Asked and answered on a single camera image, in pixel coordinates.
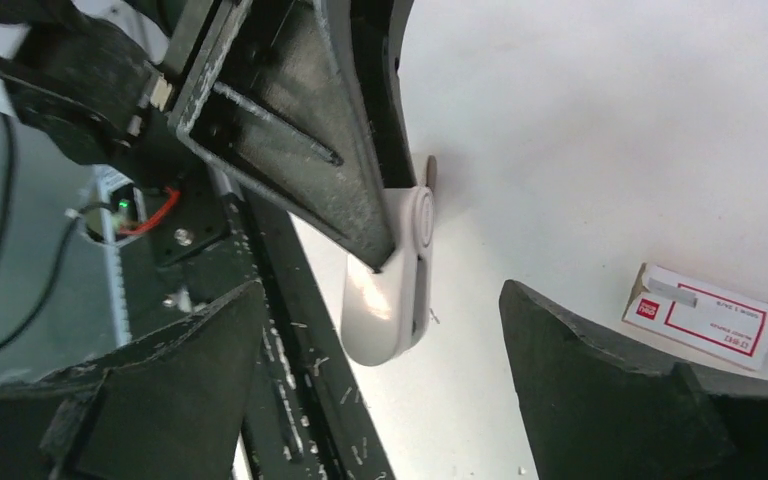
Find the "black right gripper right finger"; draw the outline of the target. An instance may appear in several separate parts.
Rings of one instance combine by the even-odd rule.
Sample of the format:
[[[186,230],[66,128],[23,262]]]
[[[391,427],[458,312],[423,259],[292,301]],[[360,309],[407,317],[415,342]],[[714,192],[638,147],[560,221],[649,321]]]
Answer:
[[[521,282],[499,310],[542,479],[768,479],[768,380],[693,363]]]

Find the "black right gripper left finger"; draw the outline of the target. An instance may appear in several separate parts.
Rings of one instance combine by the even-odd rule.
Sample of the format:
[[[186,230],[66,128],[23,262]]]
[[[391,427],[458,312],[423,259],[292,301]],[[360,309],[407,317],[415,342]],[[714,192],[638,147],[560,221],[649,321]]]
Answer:
[[[252,385],[252,281],[97,359],[0,385],[0,479],[227,479]]]

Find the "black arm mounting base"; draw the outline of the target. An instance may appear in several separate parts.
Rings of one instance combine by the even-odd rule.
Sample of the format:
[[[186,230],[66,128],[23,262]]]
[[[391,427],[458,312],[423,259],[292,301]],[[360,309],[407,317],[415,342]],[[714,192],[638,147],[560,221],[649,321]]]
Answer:
[[[266,318],[232,475],[390,479],[394,473],[287,214],[200,168],[112,273],[119,342],[134,340],[248,280]]]

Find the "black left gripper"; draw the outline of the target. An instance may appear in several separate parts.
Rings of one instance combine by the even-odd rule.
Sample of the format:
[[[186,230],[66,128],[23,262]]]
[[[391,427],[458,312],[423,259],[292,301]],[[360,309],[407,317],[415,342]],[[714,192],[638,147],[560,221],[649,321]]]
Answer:
[[[249,3],[133,8],[174,24],[161,62],[71,1],[0,1],[0,113],[44,132],[70,160],[113,167],[142,188],[174,184],[201,163],[240,178],[192,133]]]

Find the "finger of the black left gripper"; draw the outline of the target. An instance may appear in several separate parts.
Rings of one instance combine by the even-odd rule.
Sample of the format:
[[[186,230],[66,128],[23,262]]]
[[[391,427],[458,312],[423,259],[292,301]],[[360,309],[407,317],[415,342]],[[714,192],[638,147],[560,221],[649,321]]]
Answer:
[[[350,8],[355,68],[386,188],[417,184],[398,76],[412,6],[412,0],[353,0]]]
[[[191,1],[168,124],[207,164],[373,269],[395,250],[347,1]]]

